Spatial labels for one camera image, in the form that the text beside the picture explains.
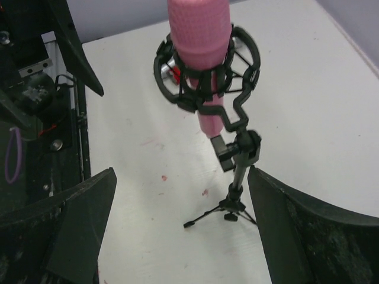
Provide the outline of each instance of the tripod stand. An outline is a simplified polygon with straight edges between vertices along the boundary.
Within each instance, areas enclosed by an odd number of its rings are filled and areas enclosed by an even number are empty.
[[[238,216],[250,221],[256,225],[256,221],[246,211],[246,206],[241,202],[243,192],[243,178],[247,169],[256,163],[259,159],[261,148],[261,138],[255,131],[243,130],[237,134],[236,140],[232,144],[225,145],[223,138],[219,135],[211,139],[214,151],[221,163],[224,172],[235,168],[233,183],[229,185],[229,192],[226,198],[219,202],[219,205],[212,210],[205,212],[195,220],[184,224],[184,228],[189,228],[195,223],[214,212],[227,211],[224,219],[226,221],[236,222]]]

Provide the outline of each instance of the purple rubber band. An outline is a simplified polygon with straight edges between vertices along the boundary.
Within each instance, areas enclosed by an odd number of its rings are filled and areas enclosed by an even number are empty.
[[[14,140],[14,136],[16,136],[16,144],[17,144],[17,164],[16,170],[12,178],[9,177],[9,156],[11,155],[12,144]],[[23,142],[21,140],[21,131],[19,128],[14,127],[11,129],[11,138],[9,139],[7,153],[5,154],[5,180],[11,185],[13,184],[21,172],[21,165],[23,162]]]

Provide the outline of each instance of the pink microphone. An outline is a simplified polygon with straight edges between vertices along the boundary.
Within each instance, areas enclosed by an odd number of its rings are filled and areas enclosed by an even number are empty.
[[[188,67],[202,71],[223,63],[232,33],[229,0],[168,0],[168,14],[171,40]],[[216,77],[211,81],[215,91]],[[197,80],[190,82],[197,87]],[[223,105],[223,97],[216,94],[204,105]],[[198,117],[208,138],[220,135],[224,125],[219,116]]]

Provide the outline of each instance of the white table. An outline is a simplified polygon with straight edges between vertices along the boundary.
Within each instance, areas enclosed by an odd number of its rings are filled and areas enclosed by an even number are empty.
[[[261,52],[261,78],[245,106],[263,138],[258,167],[379,217],[377,78],[314,1],[254,0],[231,10]],[[222,213],[182,227],[226,196],[232,174],[222,172],[197,117],[158,91],[153,59],[167,33],[164,22],[84,45],[105,89],[103,98],[87,90],[92,174],[112,166],[118,177],[101,281],[270,283],[256,227]],[[243,201],[252,212],[248,190]]]

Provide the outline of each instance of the red clip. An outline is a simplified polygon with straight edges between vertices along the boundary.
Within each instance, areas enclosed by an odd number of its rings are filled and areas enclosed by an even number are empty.
[[[175,84],[180,84],[180,69],[177,66],[174,66],[172,70],[169,71],[170,75],[173,78]]]

